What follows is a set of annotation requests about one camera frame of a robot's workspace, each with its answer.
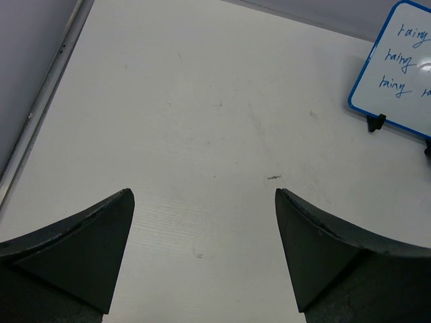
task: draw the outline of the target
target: blue whiteboard frame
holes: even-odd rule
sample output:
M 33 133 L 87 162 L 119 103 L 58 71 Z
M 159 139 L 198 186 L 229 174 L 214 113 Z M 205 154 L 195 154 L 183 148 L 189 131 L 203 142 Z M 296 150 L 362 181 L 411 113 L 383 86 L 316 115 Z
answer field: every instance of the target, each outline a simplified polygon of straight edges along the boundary
M 377 37 L 377 39 L 376 39 L 376 42 L 374 43 L 373 47 L 371 48 L 370 54 L 368 54 L 368 57 L 367 57 L 367 59 L 366 59 L 366 61 L 365 61 L 365 63 L 364 63 L 363 68 L 361 69 L 361 72 L 359 73 L 359 76 L 358 76 L 358 78 L 357 78 L 357 80 L 356 80 L 356 82 L 355 82 L 355 85 L 353 86 L 353 89 L 352 89 L 352 90 L 351 90 L 351 92 L 350 92 L 349 98 L 347 99 L 347 102 L 348 102 L 348 104 L 349 104 L 349 107 L 350 107 L 350 108 L 352 108 L 353 110 L 356 110 L 356 111 L 358 111 L 358 112 L 361 112 L 361 113 L 363 113 L 363 114 L 365 114 L 365 115 L 367 115 L 367 116 L 373 116 L 373 117 L 375 117 L 375 118 L 377 118 L 377 117 L 378 117 L 377 115 L 375 115 L 375 114 L 373 114 L 373 113 L 370 113 L 370 112 L 365 111 L 365 110 L 363 110 L 363 109 L 359 109 L 358 107 L 354 106 L 354 105 L 352 104 L 352 96 L 353 96 L 353 94 L 355 93 L 356 88 L 358 87 L 358 84 L 359 84 L 359 82 L 360 82 L 360 80 L 361 80 L 361 78 L 362 78 L 362 76 L 363 76 L 363 74 L 364 74 L 364 72 L 365 72 L 365 70 L 366 70 L 366 68 L 367 68 L 367 66 L 368 66 L 368 64 L 369 64 L 369 62 L 371 61 L 371 58 L 372 58 L 372 56 L 373 56 L 373 54 L 374 54 L 374 52 L 375 52 L 375 50 L 376 50 L 376 48 L 377 48 L 377 46 L 378 46 L 378 44 L 379 44 L 379 42 L 380 42 L 380 40 L 381 40 L 381 38 L 382 38 L 383 34 L 385 33 L 385 30 L 386 30 L 386 27 L 388 26 L 388 23 L 391 21 L 391 18 L 392 18 L 392 16 L 393 16 L 393 13 L 394 13 L 394 12 L 395 12 L 395 10 L 398 8 L 398 6 L 399 6 L 399 5 L 401 5 L 401 4 L 403 4 L 403 3 L 407 3 L 407 4 L 409 4 L 409 5 L 412 5 L 412 6 L 414 6 L 414 7 L 417 7 L 417 8 L 419 8 L 419 9 L 422 9 L 422 10 L 424 10 L 424 11 L 427 11 L 427 12 L 431 13 L 431 9 L 430 9 L 430 8 L 424 7 L 423 5 L 420 5 L 419 3 L 416 3 L 416 2 L 413 2 L 413 1 L 410 1 L 410 0 L 401 0 L 400 2 L 396 3 L 396 4 L 392 7 L 392 10 L 391 10 L 391 12 L 390 12 L 390 13 L 389 13 L 389 15 L 388 15 L 388 18 L 386 19 L 385 24 L 383 24 L 382 30 L 381 30 L 381 31 L 380 31 L 380 33 L 378 34 L 378 37 Z M 396 122 L 393 122 L 393 121 L 390 121 L 390 120 L 387 120 L 387 119 L 386 119 L 386 123 L 392 124 L 392 125 L 394 125 L 394 126 L 396 126 L 396 127 L 398 127 L 398 128 L 401 128 L 401 129 L 403 129 L 403 130 L 406 130 L 406 131 L 408 131 L 408 132 L 410 132 L 410 133 L 413 133 L 413 134 L 415 134 L 415 135 L 418 135 L 418 136 L 421 136 L 421 137 L 424 137 L 424 138 L 427 138 L 427 139 L 431 139 L 431 136 L 426 135 L 426 134 L 424 134 L 424 133 L 420 133 L 419 131 L 416 131 L 416 130 L 413 130 L 413 129 L 407 128 L 406 126 L 403 126 L 402 124 L 398 124 L 398 123 L 396 123 Z

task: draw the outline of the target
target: white tabletop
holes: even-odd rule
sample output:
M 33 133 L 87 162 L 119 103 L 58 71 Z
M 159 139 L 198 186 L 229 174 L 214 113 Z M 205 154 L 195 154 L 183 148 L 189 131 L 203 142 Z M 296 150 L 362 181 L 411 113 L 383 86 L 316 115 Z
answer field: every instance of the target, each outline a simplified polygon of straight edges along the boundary
M 1 240 L 130 187 L 105 322 L 304 322 L 276 188 L 431 247 L 424 146 L 346 107 L 371 45 L 219 0 L 96 0 Z

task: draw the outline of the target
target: black stand leg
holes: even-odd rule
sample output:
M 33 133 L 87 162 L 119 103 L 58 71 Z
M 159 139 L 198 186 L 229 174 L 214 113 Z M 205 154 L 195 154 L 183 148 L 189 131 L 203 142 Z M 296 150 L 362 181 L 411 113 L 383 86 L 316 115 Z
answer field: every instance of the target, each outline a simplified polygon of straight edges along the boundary
M 368 132 L 373 133 L 375 130 L 382 129 L 383 124 L 386 121 L 386 116 L 380 114 L 377 118 L 373 116 L 366 116 L 366 123 L 368 124 Z
M 425 156 L 431 159 L 431 139 L 426 139 Z

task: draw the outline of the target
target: dark mark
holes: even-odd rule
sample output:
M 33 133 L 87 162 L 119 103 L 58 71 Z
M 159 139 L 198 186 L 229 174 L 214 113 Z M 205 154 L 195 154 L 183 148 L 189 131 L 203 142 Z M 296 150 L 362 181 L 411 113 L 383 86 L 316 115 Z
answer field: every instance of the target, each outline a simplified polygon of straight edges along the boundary
M 193 256 L 195 256 L 196 258 L 202 259 L 203 258 L 203 254 L 197 254 L 195 249 L 192 249 L 193 251 Z

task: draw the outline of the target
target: whiteboard stand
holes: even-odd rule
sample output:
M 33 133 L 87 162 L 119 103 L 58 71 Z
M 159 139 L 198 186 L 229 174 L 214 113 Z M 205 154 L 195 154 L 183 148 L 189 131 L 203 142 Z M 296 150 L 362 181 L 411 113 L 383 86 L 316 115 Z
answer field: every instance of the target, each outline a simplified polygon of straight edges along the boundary
M 366 116 L 366 123 L 368 124 L 368 132 L 373 133 L 375 130 L 382 129 L 386 121 L 386 116 L 381 114 L 376 118 L 375 116 Z
M 392 8 L 348 98 L 368 131 L 385 123 L 425 139 L 431 157 L 431 9 L 402 0 Z
M 431 159 L 431 140 L 426 139 L 425 143 L 426 143 L 425 156 Z

